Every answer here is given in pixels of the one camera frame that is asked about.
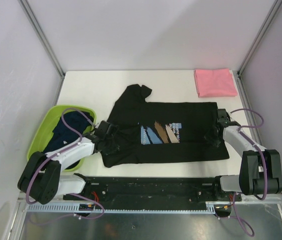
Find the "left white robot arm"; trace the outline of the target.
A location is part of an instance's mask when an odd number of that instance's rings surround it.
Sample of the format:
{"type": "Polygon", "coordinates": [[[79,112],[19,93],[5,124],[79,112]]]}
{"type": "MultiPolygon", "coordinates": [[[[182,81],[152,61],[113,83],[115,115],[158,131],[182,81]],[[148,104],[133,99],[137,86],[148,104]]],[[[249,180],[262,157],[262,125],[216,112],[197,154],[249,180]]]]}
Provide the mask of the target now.
{"type": "Polygon", "coordinates": [[[92,188],[78,175],[62,175],[62,172],[93,154],[111,153],[118,149],[114,136],[119,127],[107,121],[101,121],[95,130],[78,134],[78,139],[57,150],[43,153],[34,152],[17,183],[20,191],[25,193],[29,205],[45,205],[56,196],[75,194],[86,200],[91,196],[92,188]]]}

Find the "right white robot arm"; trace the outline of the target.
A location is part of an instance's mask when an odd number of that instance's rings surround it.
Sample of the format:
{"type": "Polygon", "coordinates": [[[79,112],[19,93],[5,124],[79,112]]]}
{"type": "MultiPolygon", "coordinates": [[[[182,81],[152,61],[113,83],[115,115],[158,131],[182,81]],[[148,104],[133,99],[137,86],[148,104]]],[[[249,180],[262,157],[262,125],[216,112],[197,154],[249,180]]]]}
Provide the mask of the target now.
{"type": "Polygon", "coordinates": [[[204,138],[214,147],[228,143],[241,157],[238,175],[216,177],[212,196],[223,201],[230,192],[255,196],[264,200],[269,194],[282,192],[281,156],[275,149],[267,149],[245,132],[249,125],[240,125],[222,108],[216,111],[216,120],[204,138]]]}

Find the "black printed t shirt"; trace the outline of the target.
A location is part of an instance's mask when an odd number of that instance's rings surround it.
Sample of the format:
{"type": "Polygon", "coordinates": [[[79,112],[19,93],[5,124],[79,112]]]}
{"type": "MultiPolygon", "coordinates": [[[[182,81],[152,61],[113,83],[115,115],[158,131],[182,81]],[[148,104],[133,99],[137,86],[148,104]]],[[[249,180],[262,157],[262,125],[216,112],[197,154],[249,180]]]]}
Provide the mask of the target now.
{"type": "Polygon", "coordinates": [[[116,100],[107,121],[118,126],[114,147],[102,151],[105,167],[229,159],[225,143],[207,141],[216,102],[147,102],[152,89],[132,84],[116,100]]]}

